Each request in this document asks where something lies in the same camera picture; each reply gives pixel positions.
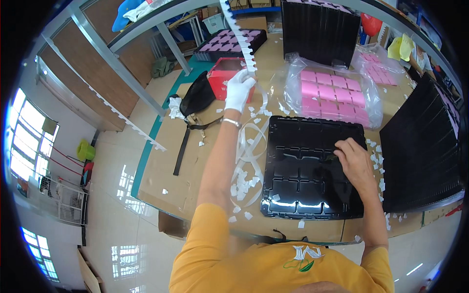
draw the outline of white glove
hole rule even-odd
[[[246,101],[248,100],[249,91],[256,84],[256,80],[250,77],[248,70],[245,68],[238,72],[228,82],[227,99],[225,100],[225,110],[235,109],[243,112]]]

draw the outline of glossy floor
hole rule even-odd
[[[179,72],[152,81],[147,91],[161,103]],[[130,119],[149,133],[156,114],[139,101]],[[155,208],[130,196],[144,144],[144,139],[129,128],[102,133],[96,144],[87,246],[83,250],[103,279],[106,292],[168,292],[173,261],[184,244],[159,232]],[[399,279],[396,292],[418,292],[426,276],[445,257],[460,217],[461,212],[457,212],[389,240],[391,270],[394,279]],[[364,243],[331,248],[359,264]]]

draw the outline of yellow-green trash can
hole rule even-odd
[[[91,146],[85,139],[80,141],[80,144],[76,148],[76,156],[80,161],[93,160],[96,150]]]

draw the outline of red box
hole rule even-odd
[[[208,82],[212,87],[217,100],[224,101],[227,98],[227,85],[228,81],[245,66],[241,66],[244,58],[220,58],[217,63],[210,69],[207,74]],[[252,87],[248,96],[248,103],[251,102],[252,95],[254,94],[254,87]]]

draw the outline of blue shelf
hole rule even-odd
[[[280,7],[258,7],[258,8],[231,10],[231,13],[233,13],[233,15],[237,15],[241,13],[255,13],[255,12],[280,11],[280,10],[281,10]]]

